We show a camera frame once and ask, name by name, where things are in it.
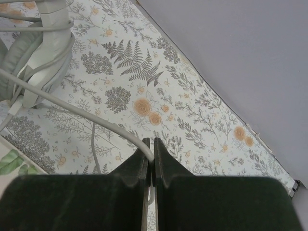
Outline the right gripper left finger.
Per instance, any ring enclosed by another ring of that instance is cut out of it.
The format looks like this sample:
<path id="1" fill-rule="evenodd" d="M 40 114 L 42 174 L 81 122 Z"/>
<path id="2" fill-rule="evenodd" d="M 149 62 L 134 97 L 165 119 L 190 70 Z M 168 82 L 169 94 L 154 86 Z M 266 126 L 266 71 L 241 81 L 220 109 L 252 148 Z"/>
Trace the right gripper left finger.
<path id="1" fill-rule="evenodd" d="M 3 231 L 144 231 L 150 164 L 141 150 L 106 175 L 23 175 L 0 200 Z"/>

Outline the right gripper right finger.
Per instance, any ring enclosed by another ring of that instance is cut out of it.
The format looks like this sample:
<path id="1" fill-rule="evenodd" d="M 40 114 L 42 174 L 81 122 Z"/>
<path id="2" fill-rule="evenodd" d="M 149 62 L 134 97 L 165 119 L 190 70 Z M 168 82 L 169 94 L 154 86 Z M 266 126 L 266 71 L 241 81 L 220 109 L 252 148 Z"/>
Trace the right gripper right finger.
<path id="1" fill-rule="evenodd" d="M 283 185 L 269 177 L 196 176 L 154 140 L 159 231 L 300 231 Z"/>

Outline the grey white headphones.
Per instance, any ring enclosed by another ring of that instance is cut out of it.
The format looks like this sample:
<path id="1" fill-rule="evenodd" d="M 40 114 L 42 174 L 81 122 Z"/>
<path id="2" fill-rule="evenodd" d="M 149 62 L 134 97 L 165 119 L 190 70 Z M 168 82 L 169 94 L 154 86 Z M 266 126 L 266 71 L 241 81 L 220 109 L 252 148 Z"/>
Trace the grey white headphones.
<path id="1" fill-rule="evenodd" d="M 0 100 L 14 104 L 18 98 L 22 105 L 32 108 L 43 98 L 18 86 L 10 74 L 46 93 L 52 93 L 62 82 L 72 60 L 75 43 L 64 0 L 37 0 L 39 17 L 24 17 L 1 13 L 2 18 L 28 21 L 28 27 L 1 28 L 2 32 L 20 32 L 7 48 L 0 43 Z"/>

